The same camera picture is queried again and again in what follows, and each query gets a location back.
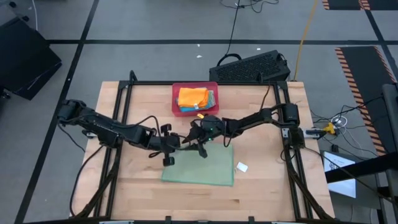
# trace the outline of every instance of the wooden table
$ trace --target wooden table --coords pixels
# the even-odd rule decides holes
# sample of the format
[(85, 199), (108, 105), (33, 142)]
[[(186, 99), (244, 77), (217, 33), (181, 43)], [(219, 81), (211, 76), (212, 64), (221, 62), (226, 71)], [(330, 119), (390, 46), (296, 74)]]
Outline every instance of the wooden table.
[[(303, 83), (292, 82), (288, 86), (291, 102), (299, 107), (300, 126), (311, 128), (313, 124)], [(112, 117), (117, 87), (118, 82), (103, 82), (97, 112)], [(218, 116), (239, 119), (257, 112), (266, 90), (266, 86), (219, 86)], [(171, 85), (134, 85), (127, 124), (155, 115), (160, 125), (170, 123), (173, 132), (187, 135), (193, 118), (176, 118), (172, 114), (171, 93)], [(264, 107), (274, 105), (275, 96), (271, 89)], [(143, 125), (155, 127), (151, 119)], [(222, 138), (215, 139), (215, 142), (222, 142)], [(316, 140), (307, 139), (305, 142), (310, 149), (319, 150)], [(112, 219), (164, 220), (170, 215), (173, 220), (247, 221), (248, 216), (254, 216), (256, 221), (294, 221), (287, 170), (279, 157), (283, 149), (279, 128), (263, 124), (245, 131), (231, 143), (234, 163), (243, 162), (249, 166), (246, 173), (238, 171), (235, 174), (233, 187), (161, 182), (163, 157), (149, 159), (151, 151), (124, 143)], [(90, 139), (85, 159), (98, 146), (97, 139)], [(103, 149), (89, 161), (81, 173), (73, 201), (75, 212), (82, 210), (98, 188), (104, 152)], [(320, 156), (302, 150), (302, 161), (309, 191), (334, 217)], [(305, 217), (299, 190), (298, 197), (301, 216)], [(102, 215), (107, 199), (108, 192), (105, 192)]]

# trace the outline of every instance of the green cloth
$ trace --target green cloth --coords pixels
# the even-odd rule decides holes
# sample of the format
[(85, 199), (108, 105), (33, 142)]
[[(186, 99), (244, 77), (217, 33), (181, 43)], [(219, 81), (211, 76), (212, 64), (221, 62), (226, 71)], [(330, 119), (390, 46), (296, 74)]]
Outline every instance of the green cloth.
[(208, 142), (204, 145), (208, 157), (202, 158), (198, 151), (177, 151), (171, 156), (174, 166), (165, 167), (162, 181), (191, 184), (233, 186), (234, 151), (231, 145)]

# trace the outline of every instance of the orange cloth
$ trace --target orange cloth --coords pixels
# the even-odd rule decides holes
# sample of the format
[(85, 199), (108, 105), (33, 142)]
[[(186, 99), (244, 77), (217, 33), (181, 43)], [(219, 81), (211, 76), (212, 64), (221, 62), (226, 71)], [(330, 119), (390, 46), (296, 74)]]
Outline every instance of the orange cloth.
[(206, 88), (181, 88), (178, 94), (178, 106), (204, 108), (207, 105), (209, 91)]

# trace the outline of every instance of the white paper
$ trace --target white paper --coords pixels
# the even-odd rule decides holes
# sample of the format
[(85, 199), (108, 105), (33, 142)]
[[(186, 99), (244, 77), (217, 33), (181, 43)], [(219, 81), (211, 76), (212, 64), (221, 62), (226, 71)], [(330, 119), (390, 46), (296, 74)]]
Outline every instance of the white paper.
[(240, 171), (246, 172), (248, 170), (248, 166), (244, 165), (243, 163), (239, 162), (236, 166)]
[[(332, 153), (325, 152), (324, 157), (330, 159), (332, 162), (334, 162), (336, 165), (339, 167), (344, 167), (348, 166), (351, 164), (355, 164), (354, 161), (351, 161), (349, 159), (342, 158), (340, 156), (336, 156)], [(333, 169), (337, 169), (337, 167), (332, 164), (330, 161), (327, 159), (323, 159), (323, 168), (325, 172)], [(328, 188), (332, 192), (336, 192), (345, 196), (353, 197), (356, 198), (356, 181), (355, 179), (350, 179), (350, 180), (343, 180), (335, 183), (330, 183), (328, 184)]]

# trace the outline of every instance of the red plastic container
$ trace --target red plastic container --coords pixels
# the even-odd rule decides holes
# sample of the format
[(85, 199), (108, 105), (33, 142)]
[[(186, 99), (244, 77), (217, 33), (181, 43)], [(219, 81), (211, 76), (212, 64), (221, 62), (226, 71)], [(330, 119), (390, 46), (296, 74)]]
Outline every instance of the red plastic container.
[[(178, 104), (176, 102), (176, 98), (178, 98), (178, 94), (180, 93), (181, 88), (203, 88), (206, 87), (208, 90), (214, 91), (214, 97), (216, 99), (216, 105), (207, 110), (200, 111), (192, 111), (192, 112), (181, 112)], [(172, 112), (174, 116), (196, 116), (198, 113), (201, 114), (211, 114), (215, 115), (218, 113), (220, 106), (218, 104), (218, 85), (217, 82), (195, 82), (195, 83), (174, 83), (173, 84), (173, 93), (172, 93)]]

